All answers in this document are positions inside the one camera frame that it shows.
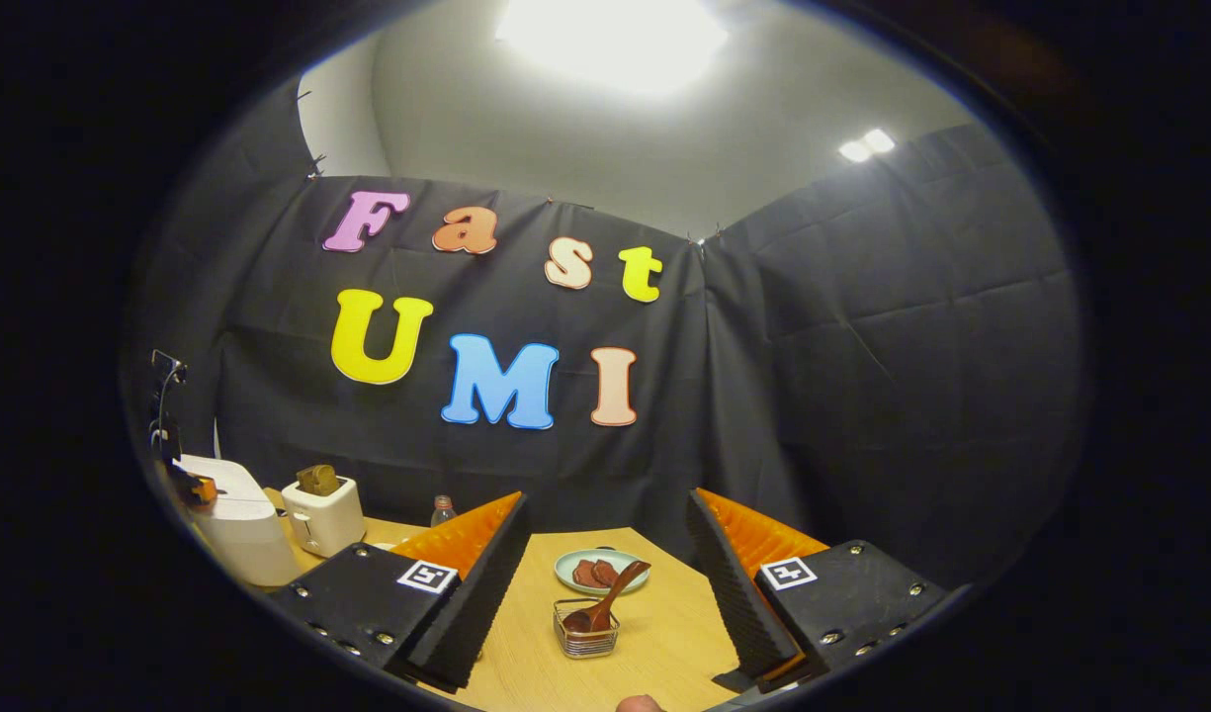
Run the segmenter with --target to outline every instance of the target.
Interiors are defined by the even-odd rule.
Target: wooden spoon
[[[574,633],[595,633],[599,631],[609,630],[609,607],[614,604],[614,599],[618,598],[620,591],[627,587],[629,582],[632,582],[636,576],[649,570],[649,562],[631,562],[614,580],[614,585],[610,586],[609,593],[606,593],[606,598],[601,599],[601,603],[592,605],[591,608],[584,608],[581,611],[574,611],[566,616],[561,625],[566,627],[567,631]]]

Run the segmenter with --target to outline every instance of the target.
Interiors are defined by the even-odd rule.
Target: wire mesh basket
[[[618,630],[621,622],[610,611],[610,626],[608,631],[595,633],[576,633],[567,631],[562,621],[568,614],[582,611],[584,608],[601,603],[599,598],[566,598],[552,604],[552,630],[561,643],[561,651],[567,658],[601,658],[614,653],[614,643],[618,643]]]

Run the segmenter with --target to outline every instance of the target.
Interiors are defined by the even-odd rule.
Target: ceiling
[[[972,121],[830,18],[775,0],[704,5],[728,40],[668,94],[591,84],[515,52],[495,40],[506,0],[403,15],[334,58],[328,80],[312,69],[315,87],[355,85],[371,58],[371,86],[348,91],[361,107],[369,91],[379,148],[367,153],[385,159],[369,165],[390,176],[551,195],[694,240],[846,165],[837,149],[871,127],[900,142]]]

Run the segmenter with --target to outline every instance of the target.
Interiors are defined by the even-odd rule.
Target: sliced meat
[[[587,558],[580,559],[578,567],[574,567],[574,582],[576,582],[576,585],[586,585],[592,587],[601,586],[601,582],[592,576],[592,567],[593,563],[591,562],[591,559]]]
[[[606,559],[597,558],[596,563],[592,563],[592,578],[599,581],[601,586],[609,587],[618,579],[618,572]]]

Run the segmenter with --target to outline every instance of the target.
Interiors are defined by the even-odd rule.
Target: light blue plate
[[[592,562],[596,562],[596,559],[609,562],[610,567],[614,567],[614,570],[620,574],[631,562],[639,562],[637,556],[622,553],[621,551],[614,551],[613,549],[581,549],[579,551],[570,551],[570,553],[566,553],[561,558],[557,558],[557,562],[552,568],[557,573],[557,578],[561,579],[561,582],[573,587],[575,591],[581,591],[581,593],[591,596],[604,596],[606,593],[609,593],[609,590],[608,587],[593,587],[576,585],[576,582],[574,582],[574,567],[579,567],[579,562],[584,558],[591,558]],[[636,576],[636,580],[629,582],[627,587],[624,587],[621,593],[631,593],[631,591],[635,591],[644,585],[644,581],[649,580],[649,572],[652,570],[654,569],[647,569],[639,576]]]

